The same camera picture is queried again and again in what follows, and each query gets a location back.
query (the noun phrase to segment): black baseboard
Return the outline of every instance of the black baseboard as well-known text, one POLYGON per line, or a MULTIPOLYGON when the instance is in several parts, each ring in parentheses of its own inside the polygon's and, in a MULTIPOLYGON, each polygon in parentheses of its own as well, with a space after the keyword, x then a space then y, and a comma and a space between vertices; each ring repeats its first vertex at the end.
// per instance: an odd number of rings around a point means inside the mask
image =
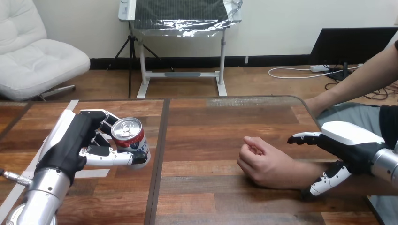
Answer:
MULTIPOLYGON (((245 56, 225 57, 225 67, 277 67, 308 65, 310 55, 264 55, 249 56, 245 64, 245 56)), ((129 58, 90 59, 90 69, 129 69, 129 58)), ((146 58, 146 69, 165 68, 218 68, 220 57, 181 57, 181 58, 146 58)), ((139 59, 132 60, 132 68, 139 69, 139 59)))

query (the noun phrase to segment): can lid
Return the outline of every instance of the can lid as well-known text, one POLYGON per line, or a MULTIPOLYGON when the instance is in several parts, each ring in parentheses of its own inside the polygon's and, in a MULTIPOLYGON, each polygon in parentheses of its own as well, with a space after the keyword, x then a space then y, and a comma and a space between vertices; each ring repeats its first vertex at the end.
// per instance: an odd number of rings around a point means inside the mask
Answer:
POLYGON ((141 122, 133 117, 118 120, 111 129, 114 138, 119 140, 129 140, 135 137, 142 129, 141 122))

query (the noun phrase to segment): white armchair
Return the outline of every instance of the white armchair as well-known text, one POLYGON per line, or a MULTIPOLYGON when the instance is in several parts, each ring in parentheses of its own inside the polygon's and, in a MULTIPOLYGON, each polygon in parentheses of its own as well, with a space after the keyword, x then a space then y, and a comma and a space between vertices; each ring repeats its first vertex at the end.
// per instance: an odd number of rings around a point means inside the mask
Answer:
POLYGON ((51 90, 89 70, 77 48, 49 40, 32 0, 0 0, 0 94, 12 100, 42 98, 73 89, 51 90))

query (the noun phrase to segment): tripod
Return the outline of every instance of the tripod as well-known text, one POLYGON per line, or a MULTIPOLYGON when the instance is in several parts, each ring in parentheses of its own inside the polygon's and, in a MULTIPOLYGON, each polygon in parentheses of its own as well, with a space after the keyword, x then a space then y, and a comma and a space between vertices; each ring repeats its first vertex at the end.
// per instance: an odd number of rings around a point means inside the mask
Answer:
MULTIPOLYGON (((119 50, 119 52, 117 53, 117 55, 115 56, 114 59, 114 63, 116 63, 117 58, 119 57, 120 53, 123 51, 123 49, 126 47, 127 43, 130 42, 130 57, 129 57, 129 98, 131 98, 131 60, 137 60, 136 58, 136 51, 135 51, 135 47, 134 47, 134 42, 138 41, 138 38, 136 36, 133 35, 133 33, 131 32, 131 26, 130 26, 130 21, 129 21, 129 31, 130 34, 127 36, 127 40, 126 42, 124 42, 122 48, 119 50)), ((160 59, 160 57, 155 54, 151 49, 149 49, 146 45, 143 45, 144 48, 146 50, 148 50, 157 60, 159 60, 161 63, 163 63, 166 67, 169 67, 171 69, 171 71, 174 71, 174 69, 169 66, 167 63, 165 63, 164 61, 162 61, 160 59)), ((109 64, 107 70, 112 69, 112 64, 109 64)))

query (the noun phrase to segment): forearm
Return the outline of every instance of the forearm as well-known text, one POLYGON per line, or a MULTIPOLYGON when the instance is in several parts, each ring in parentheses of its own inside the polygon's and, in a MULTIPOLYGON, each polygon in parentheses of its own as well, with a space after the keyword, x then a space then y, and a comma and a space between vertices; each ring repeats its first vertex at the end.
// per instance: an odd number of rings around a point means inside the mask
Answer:
POLYGON ((380 52, 332 89, 316 97, 317 104, 326 109, 372 91, 398 79, 398 51, 391 46, 380 52))
MULTIPOLYGON (((301 163, 297 166, 300 178, 295 189, 308 188, 332 163, 301 163)), ((398 195, 398 189, 382 179, 370 175, 352 175, 340 185, 332 188, 331 195, 398 195)))

